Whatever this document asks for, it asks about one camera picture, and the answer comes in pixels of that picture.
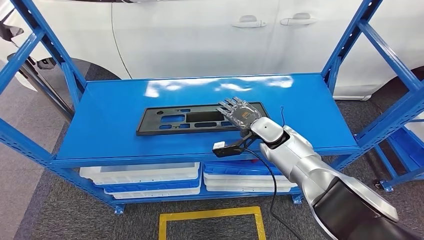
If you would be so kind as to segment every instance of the yellow floor marking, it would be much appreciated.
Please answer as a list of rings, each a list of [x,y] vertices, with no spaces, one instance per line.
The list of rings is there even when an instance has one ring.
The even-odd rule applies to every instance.
[[[264,222],[262,221],[261,208],[258,206],[226,208],[207,211],[189,211],[177,213],[162,213],[159,216],[159,240],[167,239],[167,221],[208,219],[218,217],[229,217],[253,214],[256,221],[257,237],[259,240],[266,240]]]

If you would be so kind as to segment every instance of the car door handle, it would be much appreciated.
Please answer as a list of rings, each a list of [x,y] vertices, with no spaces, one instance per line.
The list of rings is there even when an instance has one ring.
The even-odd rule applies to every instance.
[[[309,25],[316,23],[318,19],[312,18],[311,15],[307,12],[298,12],[291,18],[284,18],[279,21],[281,25],[290,26],[290,25]]]
[[[236,28],[262,28],[266,25],[266,22],[258,20],[254,15],[241,16],[238,22],[231,23],[231,26]]]

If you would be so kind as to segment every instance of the black bracket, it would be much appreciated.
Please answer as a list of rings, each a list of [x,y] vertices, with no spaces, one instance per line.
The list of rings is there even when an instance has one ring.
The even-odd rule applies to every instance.
[[[259,139],[258,136],[254,135],[251,131],[244,136],[242,139],[224,147],[214,148],[212,152],[218,157],[228,157],[240,155],[245,151],[256,139]]]

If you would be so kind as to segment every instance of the black tray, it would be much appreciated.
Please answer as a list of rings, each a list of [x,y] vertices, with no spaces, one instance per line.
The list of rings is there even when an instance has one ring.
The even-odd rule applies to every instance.
[[[260,102],[250,102],[264,117],[269,117]],[[148,107],[135,131],[137,136],[237,131],[218,104]]]

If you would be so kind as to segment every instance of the blue shelf frame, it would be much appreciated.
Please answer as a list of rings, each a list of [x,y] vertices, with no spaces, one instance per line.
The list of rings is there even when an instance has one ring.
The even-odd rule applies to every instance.
[[[30,52],[41,42],[64,72],[75,110],[77,110],[80,96],[84,93],[87,81],[73,64],[70,56],[42,17],[35,4],[31,0],[11,0],[11,2],[30,26],[33,33],[30,34],[14,57],[0,72],[0,94],[9,84],[15,73],[20,69],[21,65],[29,57]],[[355,159],[377,146],[391,133],[401,128],[405,123],[411,121],[424,110],[423,84],[401,62],[393,50],[368,23],[381,2],[382,0],[364,0],[361,3],[328,62],[325,64],[321,76],[323,81],[327,84],[330,93],[333,93],[339,67],[359,35],[363,33],[408,87],[409,92],[356,135],[357,145],[359,147],[357,147],[353,153],[349,151],[349,154],[346,152],[346,154],[340,155],[331,164],[337,170],[341,170],[348,166]],[[26,156],[30,160],[44,166],[76,187],[86,191],[99,201],[114,208],[116,214],[122,214],[125,204],[130,203],[236,198],[272,194],[269,192],[207,192],[204,186],[202,186],[202,191],[199,195],[117,200],[111,195],[105,194],[103,189],[96,187],[92,181],[80,177],[77,172],[70,168],[71,166],[67,166],[66,160],[63,162],[55,160],[55,155],[43,149],[2,119],[0,119],[0,142]],[[80,164],[79,167],[82,167],[84,163],[84,161],[78,162],[78,164]],[[302,195],[298,187],[294,187],[291,191],[282,194],[292,195],[294,203],[301,203]]]
[[[403,126],[398,131],[404,131],[406,133],[409,133],[404,138],[409,138],[408,140],[422,145],[422,141],[414,133],[410,132],[406,127]],[[384,189],[384,191],[386,191],[388,193],[394,191],[393,187],[395,185],[399,185],[399,184],[402,184],[402,183],[405,183],[405,182],[408,182],[408,181],[424,180],[424,166],[422,164],[417,164],[417,162],[415,160],[413,160],[413,158],[410,155],[410,154],[413,154],[413,153],[412,152],[410,153],[407,150],[405,150],[401,146],[401,144],[399,144],[398,141],[399,140],[394,138],[393,135],[389,136],[387,138],[388,144],[393,149],[397,158],[400,160],[400,162],[402,163],[402,165],[406,169],[406,173],[404,173],[402,175],[398,175],[398,173],[393,168],[389,159],[386,157],[386,155],[384,154],[384,152],[382,151],[382,149],[380,148],[379,145],[375,146],[375,148],[374,148],[376,153],[380,157],[382,163],[386,167],[388,173],[391,176],[390,180],[384,180],[384,179],[379,180],[379,185],[381,186],[381,188]],[[419,147],[417,147],[415,145],[414,145],[413,148],[414,149],[417,148],[417,150],[420,149]]]

